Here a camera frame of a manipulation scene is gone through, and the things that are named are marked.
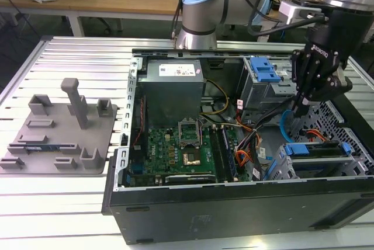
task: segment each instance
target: small label sticker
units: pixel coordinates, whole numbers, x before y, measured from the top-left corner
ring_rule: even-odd
[[[259,179],[259,171],[258,171],[257,169],[255,169],[255,168],[253,168],[253,175],[254,175],[257,179]]]
[[[34,150],[34,151],[41,151],[40,147],[26,147],[26,150]]]
[[[276,71],[275,72],[278,76],[287,76],[287,72],[286,71]]]
[[[238,109],[243,110],[243,100],[238,99],[237,104],[238,104]]]
[[[160,77],[194,77],[195,66],[193,64],[161,64],[158,67]]]
[[[265,148],[260,147],[258,157],[266,159],[266,150],[265,150]]]

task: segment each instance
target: black computer case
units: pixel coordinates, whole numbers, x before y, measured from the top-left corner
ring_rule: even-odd
[[[169,56],[167,51],[133,52],[159,60]],[[187,51],[171,54],[172,58],[190,56]],[[238,54],[191,52],[192,57],[214,58]],[[129,99],[135,94],[136,73],[137,65],[133,63]],[[128,106],[131,112],[133,104],[129,102]],[[361,175],[342,172],[330,178],[128,189],[119,179],[126,176],[121,168],[127,167],[131,153],[121,144],[110,158],[102,213],[115,217],[126,244],[142,244],[336,229],[373,209],[373,129],[349,99],[342,95],[322,103],[300,121],[312,127],[321,123],[321,129],[334,132],[334,138],[352,144],[355,155],[362,156],[368,170]],[[295,140],[301,138],[300,126],[303,123],[294,125]],[[270,136],[265,139],[276,143]]]

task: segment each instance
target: motherboard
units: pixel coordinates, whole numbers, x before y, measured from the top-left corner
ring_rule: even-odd
[[[130,186],[248,180],[245,171],[237,171],[237,144],[233,127],[213,129],[189,122],[149,129],[147,155],[144,162],[131,164]]]

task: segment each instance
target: desk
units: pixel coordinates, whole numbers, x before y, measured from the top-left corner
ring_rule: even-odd
[[[219,41],[218,48],[256,51],[301,48],[300,44]],[[108,156],[118,146],[128,66],[133,48],[171,48],[170,40],[55,37],[41,41],[0,95],[0,157],[30,110],[35,93],[53,103],[66,103],[60,84],[79,79],[87,103],[111,98],[119,107]],[[360,67],[349,61],[347,72],[359,88],[365,86]],[[373,249],[374,211],[340,230],[257,235],[151,245],[127,246],[112,216],[100,214],[106,172],[86,177],[0,177],[0,249]]]
[[[178,0],[57,0],[37,3],[34,0],[12,0],[22,13],[66,16],[73,35],[83,37],[79,17],[171,20]],[[8,0],[0,0],[0,12],[16,13]]]

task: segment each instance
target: aluminum extrusion table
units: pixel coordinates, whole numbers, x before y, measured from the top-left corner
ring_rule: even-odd
[[[292,51],[301,46],[219,42],[219,48],[233,50]],[[171,47],[169,40],[55,37],[41,41],[0,95],[0,156],[28,116],[27,103],[33,94],[67,102],[60,89],[65,77],[79,79],[79,92],[88,103],[111,98],[118,105],[108,152],[112,155],[126,103],[131,50]],[[347,97],[361,106],[374,126],[373,81],[355,61],[350,61],[347,75],[354,83]],[[127,246],[115,219],[100,213],[107,168],[94,176],[0,178],[0,249],[374,249],[374,211],[340,230]]]

